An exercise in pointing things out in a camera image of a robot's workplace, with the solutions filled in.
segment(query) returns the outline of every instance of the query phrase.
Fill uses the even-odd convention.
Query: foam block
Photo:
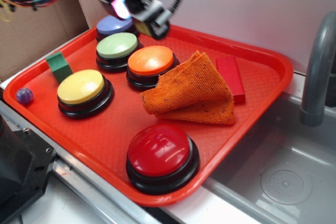
[[[219,74],[229,86],[235,99],[235,104],[245,102],[245,91],[241,82],[236,58],[232,55],[216,59],[216,67]]]
[[[61,83],[69,75],[73,74],[61,52],[48,56],[46,60],[58,83]]]

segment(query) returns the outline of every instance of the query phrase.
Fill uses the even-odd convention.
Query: cardboard box
[[[83,33],[106,15],[97,0],[86,0],[82,6],[83,9],[79,0],[59,0],[38,11],[17,7],[11,22],[0,20],[0,81]]]

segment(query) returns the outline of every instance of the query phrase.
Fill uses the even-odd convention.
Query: small ball
[[[29,104],[29,103],[32,102],[32,100],[33,100],[33,93],[28,88],[19,89],[16,92],[16,100],[19,103],[23,104],[23,105],[27,105],[27,104]]]

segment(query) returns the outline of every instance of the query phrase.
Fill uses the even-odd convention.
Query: green block
[[[72,70],[61,52],[48,56],[46,60],[58,83],[72,74]]]

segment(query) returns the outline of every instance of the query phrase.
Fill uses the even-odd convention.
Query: stainless steel sink
[[[283,93],[204,184],[261,223],[336,223],[336,113],[300,123]]]

